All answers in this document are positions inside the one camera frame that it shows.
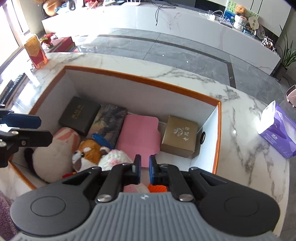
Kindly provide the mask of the picture cover book box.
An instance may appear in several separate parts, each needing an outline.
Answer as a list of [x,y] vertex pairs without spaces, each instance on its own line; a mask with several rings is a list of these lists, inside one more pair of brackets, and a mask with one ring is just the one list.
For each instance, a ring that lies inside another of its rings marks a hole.
[[90,127],[87,137],[96,133],[105,138],[112,147],[116,146],[127,109],[112,104],[101,104],[101,107]]

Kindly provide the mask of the green potted plant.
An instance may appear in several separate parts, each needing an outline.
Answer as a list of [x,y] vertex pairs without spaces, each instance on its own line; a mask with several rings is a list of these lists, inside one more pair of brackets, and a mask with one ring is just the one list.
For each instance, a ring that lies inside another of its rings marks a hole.
[[289,40],[287,30],[280,26],[281,35],[276,43],[276,50],[280,56],[280,63],[274,72],[274,78],[280,82],[289,67],[295,64],[295,41]]

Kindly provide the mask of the red panda plush toy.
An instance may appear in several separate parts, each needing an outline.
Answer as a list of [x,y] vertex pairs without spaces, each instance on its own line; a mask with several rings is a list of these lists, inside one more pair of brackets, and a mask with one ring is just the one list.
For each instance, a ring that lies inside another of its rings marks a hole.
[[98,166],[100,159],[107,155],[113,146],[101,135],[94,133],[82,141],[72,155],[72,166],[76,173]]

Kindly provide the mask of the pink handbag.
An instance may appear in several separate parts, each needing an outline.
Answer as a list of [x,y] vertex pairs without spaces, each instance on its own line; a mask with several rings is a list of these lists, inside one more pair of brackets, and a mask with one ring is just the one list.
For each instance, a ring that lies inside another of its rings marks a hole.
[[291,86],[286,92],[286,99],[293,108],[296,106],[296,85]]

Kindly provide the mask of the brown teddy bear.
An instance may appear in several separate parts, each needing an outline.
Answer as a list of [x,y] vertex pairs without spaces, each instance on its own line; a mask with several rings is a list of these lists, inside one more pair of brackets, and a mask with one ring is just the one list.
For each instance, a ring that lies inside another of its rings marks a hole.
[[246,8],[242,5],[237,4],[234,8],[234,13],[239,16],[245,16]]

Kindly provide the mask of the white marble tv cabinet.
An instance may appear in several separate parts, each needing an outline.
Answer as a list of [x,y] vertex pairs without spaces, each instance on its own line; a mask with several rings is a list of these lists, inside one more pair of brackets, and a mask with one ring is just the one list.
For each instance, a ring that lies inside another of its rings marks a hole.
[[81,8],[42,21],[47,33],[60,37],[104,33],[110,29],[135,29],[185,38],[233,55],[266,74],[271,74],[280,56],[261,42],[199,12],[176,7],[158,9],[153,4]]

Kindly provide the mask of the purple tissue pack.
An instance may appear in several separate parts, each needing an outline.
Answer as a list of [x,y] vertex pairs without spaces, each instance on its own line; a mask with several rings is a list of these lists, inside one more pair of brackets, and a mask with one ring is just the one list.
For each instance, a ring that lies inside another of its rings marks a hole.
[[276,101],[263,110],[257,131],[286,159],[295,156],[295,122]]

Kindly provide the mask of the black gift box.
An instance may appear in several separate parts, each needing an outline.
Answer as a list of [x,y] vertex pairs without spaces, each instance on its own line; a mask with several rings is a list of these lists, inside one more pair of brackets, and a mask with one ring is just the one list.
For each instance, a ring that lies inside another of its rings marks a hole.
[[96,102],[75,96],[66,106],[58,123],[86,137],[100,107]]

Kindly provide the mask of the orange crochet fruit toy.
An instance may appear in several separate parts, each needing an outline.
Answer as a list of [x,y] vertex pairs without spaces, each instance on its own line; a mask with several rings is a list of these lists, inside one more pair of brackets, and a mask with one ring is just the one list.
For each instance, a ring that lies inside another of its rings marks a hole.
[[167,188],[164,185],[151,185],[145,186],[140,183],[138,185],[127,185],[124,187],[124,192],[127,193],[160,193],[167,192]]

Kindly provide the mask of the black keyboard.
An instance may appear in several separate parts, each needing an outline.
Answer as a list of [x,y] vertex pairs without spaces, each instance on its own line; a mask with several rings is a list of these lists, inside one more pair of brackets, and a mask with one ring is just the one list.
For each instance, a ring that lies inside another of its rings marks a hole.
[[13,92],[17,89],[17,87],[22,83],[22,81],[27,77],[25,73],[20,74],[15,80],[10,80],[7,86],[4,88],[1,93],[1,104],[6,104],[13,94]]

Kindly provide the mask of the white pink plush rabbit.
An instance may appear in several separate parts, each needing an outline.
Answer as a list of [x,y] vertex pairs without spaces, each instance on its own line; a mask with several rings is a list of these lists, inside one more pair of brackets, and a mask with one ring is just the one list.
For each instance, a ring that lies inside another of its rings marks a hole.
[[72,154],[80,142],[76,131],[63,127],[53,135],[49,146],[26,148],[23,154],[30,171],[43,181],[53,183],[74,172]]

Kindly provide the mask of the red yellow carton box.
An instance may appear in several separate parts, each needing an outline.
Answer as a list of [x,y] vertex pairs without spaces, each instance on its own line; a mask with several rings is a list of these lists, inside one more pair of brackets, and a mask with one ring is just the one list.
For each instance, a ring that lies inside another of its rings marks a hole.
[[24,44],[32,64],[36,69],[44,67],[48,63],[48,58],[39,42],[37,35],[32,35]]

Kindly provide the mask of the white crochet bunny keychain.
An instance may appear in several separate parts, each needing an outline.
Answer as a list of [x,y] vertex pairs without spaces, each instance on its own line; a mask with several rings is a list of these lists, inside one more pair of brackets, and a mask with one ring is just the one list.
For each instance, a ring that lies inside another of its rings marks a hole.
[[[133,160],[123,151],[111,150],[107,155],[101,157],[98,166],[102,171],[110,171],[113,166],[123,163],[133,163]],[[124,187],[127,193],[149,193],[149,189],[143,183],[138,185],[127,185]]]

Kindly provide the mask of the gold gift box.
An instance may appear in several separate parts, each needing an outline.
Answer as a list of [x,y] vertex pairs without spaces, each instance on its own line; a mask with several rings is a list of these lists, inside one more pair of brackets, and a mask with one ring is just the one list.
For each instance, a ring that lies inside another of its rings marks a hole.
[[195,151],[197,132],[198,124],[196,122],[170,115],[160,150],[189,158]]

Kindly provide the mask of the large orange cardboard box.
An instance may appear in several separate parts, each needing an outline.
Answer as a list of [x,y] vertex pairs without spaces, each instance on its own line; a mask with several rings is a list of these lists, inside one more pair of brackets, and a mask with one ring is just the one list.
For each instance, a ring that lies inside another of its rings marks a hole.
[[8,104],[16,113],[37,115],[53,144],[39,148],[36,172],[20,148],[10,161],[26,184],[24,192],[72,172],[72,154],[93,133],[104,136],[131,159],[142,157],[141,181],[149,183],[149,157],[182,171],[199,167],[216,173],[221,139],[221,102],[201,90],[182,88],[173,79],[81,66],[65,66],[39,86],[28,82]]

